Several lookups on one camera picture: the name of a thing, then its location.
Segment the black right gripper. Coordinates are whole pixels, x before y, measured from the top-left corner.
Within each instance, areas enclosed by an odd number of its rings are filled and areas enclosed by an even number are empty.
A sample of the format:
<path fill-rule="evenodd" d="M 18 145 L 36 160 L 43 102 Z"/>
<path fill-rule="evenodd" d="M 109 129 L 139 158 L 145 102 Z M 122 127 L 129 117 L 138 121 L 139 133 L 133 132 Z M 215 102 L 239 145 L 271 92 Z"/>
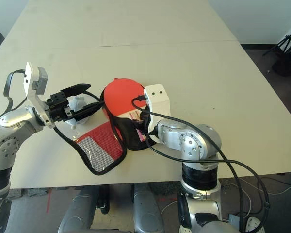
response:
<path fill-rule="evenodd" d="M 149 114 L 140 114 L 139 120 L 134 120 L 134 127 L 142 133 L 148 132 Z"/>

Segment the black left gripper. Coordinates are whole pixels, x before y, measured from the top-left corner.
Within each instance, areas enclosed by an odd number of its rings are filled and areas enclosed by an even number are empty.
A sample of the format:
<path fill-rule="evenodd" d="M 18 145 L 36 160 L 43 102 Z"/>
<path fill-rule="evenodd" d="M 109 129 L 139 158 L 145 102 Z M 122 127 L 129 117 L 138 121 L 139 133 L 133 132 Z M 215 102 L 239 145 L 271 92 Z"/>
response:
<path fill-rule="evenodd" d="M 48 106 L 47 112 L 52 122 L 69 120 L 71 114 L 68 115 L 65 110 L 69 104 L 67 97 L 84 94 L 90 87 L 90 84 L 82 83 L 62 89 L 60 92 L 50 95 L 50 98 L 46 100 L 46 105 Z M 94 102 L 82 107 L 82 109 L 78 111 L 71 111 L 72 118 L 76 121 L 85 119 L 96 113 L 103 104 L 104 102 Z"/>

